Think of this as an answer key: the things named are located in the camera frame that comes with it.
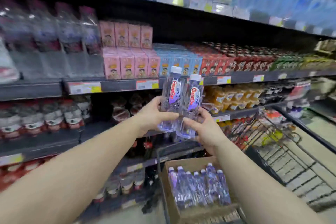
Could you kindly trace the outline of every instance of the person's right arm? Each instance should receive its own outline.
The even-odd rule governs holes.
[[[304,201],[234,145],[205,109],[199,111],[204,118],[202,124],[188,118],[183,121],[197,131],[197,140],[218,158],[249,223],[324,223]]]

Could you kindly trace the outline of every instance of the shopping cart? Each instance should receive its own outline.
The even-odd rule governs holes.
[[[336,206],[336,175],[320,160],[315,158],[300,144],[302,133],[318,141],[333,154],[336,148],[328,141],[308,129],[299,120],[276,106],[260,109],[251,117],[241,119],[229,128],[222,128],[226,136],[246,153],[258,166],[304,200],[314,211],[320,212]],[[180,143],[185,147],[199,147],[195,141]],[[158,172],[161,171],[160,158],[171,146],[157,151]],[[163,207],[169,224],[167,201],[163,193]],[[202,220],[200,223],[241,222],[241,209],[229,216]]]

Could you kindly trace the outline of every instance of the person's left hand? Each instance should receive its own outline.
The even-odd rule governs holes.
[[[143,137],[150,129],[158,130],[158,125],[164,120],[176,120],[179,117],[175,112],[160,112],[159,104],[162,96],[157,96],[145,105],[132,119],[139,125],[139,137]]]

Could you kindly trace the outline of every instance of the forearm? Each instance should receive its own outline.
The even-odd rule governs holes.
[[[250,223],[323,223],[228,139],[215,151]]]
[[[2,223],[71,223],[97,195],[138,133],[130,118],[31,171],[0,195]]]

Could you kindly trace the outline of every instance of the person's left arm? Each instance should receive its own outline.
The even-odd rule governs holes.
[[[72,223],[103,187],[136,138],[177,113],[154,98],[135,116],[53,158],[0,194],[3,224]]]

